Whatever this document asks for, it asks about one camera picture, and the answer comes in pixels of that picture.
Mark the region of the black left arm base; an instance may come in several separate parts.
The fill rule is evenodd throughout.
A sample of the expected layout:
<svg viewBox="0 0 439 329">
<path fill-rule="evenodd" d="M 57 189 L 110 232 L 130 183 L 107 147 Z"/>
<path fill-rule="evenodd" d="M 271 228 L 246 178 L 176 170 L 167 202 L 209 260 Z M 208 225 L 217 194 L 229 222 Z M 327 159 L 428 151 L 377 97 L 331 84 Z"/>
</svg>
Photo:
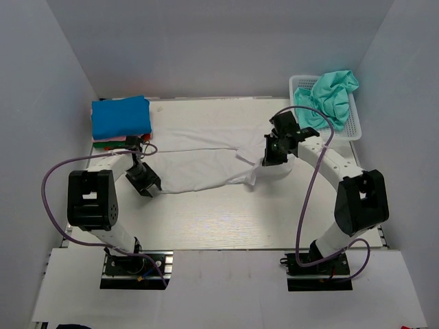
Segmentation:
<svg viewBox="0 0 439 329">
<path fill-rule="evenodd" d="M 169 284 L 174 253 L 172 251 L 147 252 L 152 261 L 140 256 L 124 256 L 111 254 L 104 249 L 106 256 L 100 279 L 99 288 L 102 290 L 130 291 L 162 291 Z"/>
</svg>

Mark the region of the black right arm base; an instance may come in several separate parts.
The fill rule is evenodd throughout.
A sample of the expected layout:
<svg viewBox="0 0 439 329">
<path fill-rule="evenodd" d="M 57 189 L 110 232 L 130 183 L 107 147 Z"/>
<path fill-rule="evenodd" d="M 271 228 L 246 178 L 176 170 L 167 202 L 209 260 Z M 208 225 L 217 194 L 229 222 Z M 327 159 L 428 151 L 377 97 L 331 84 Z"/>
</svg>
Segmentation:
<svg viewBox="0 0 439 329">
<path fill-rule="evenodd" d="M 346 254 L 326 260 L 312 267 L 301 267 L 295 253 L 279 260 L 287 274 L 290 292 L 352 291 L 351 271 Z"/>
</svg>

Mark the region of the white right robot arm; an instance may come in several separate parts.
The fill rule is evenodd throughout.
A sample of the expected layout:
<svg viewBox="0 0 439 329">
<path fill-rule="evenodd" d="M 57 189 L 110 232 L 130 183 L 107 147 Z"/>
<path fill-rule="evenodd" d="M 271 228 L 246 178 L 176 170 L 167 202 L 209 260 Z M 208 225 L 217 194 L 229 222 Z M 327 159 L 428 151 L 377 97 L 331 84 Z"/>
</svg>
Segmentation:
<svg viewBox="0 0 439 329">
<path fill-rule="evenodd" d="M 366 171 L 330 148 L 311 127 L 301 128 L 291 112 L 270 119 L 273 128 L 265 135 L 264 167 L 282 165 L 290 154 L 314 168 L 312 178 L 322 177 L 335 189 L 334 223 L 309 247 L 309 260 L 301 267 L 326 273 L 335 257 L 345 252 L 367 230 L 390 216 L 383 174 Z"/>
</svg>

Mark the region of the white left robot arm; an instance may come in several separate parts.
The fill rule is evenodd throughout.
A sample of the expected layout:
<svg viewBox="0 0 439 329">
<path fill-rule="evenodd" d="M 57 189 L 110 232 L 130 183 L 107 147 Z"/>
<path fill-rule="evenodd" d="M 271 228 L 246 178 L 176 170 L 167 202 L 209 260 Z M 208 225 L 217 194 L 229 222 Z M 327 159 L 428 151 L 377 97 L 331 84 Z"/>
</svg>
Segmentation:
<svg viewBox="0 0 439 329">
<path fill-rule="evenodd" d="M 161 191 L 158 174 L 142 160 L 139 146 L 127 146 L 109 151 L 93 166 L 72 171 L 68 184 L 68 222 L 95 236 L 114 256 L 122 256 L 121 265 L 129 273 L 140 272 L 145 257 L 139 252 L 138 239 L 119 223 L 119 205 L 115 182 L 125 177 L 143 197 Z"/>
</svg>

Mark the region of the white t shirt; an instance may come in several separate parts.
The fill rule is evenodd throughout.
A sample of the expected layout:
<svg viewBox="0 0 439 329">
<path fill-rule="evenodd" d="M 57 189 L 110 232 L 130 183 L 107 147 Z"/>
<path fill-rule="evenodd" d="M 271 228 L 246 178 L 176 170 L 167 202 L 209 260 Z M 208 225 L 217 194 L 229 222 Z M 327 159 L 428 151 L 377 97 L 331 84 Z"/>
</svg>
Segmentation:
<svg viewBox="0 0 439 329">
<path fill-rule="evenodd" d="M 158 152 L 146 163 L 161 179 L 163 194 L 178 194 L 229 184 L 254 186 L 257 179 L 282 178 L 294 166 L 288 162 L 264 167 L 264 135 L 269 124 L 250 127 L 185 127 L 158 129 L 152 144 Z"/>
</svg>

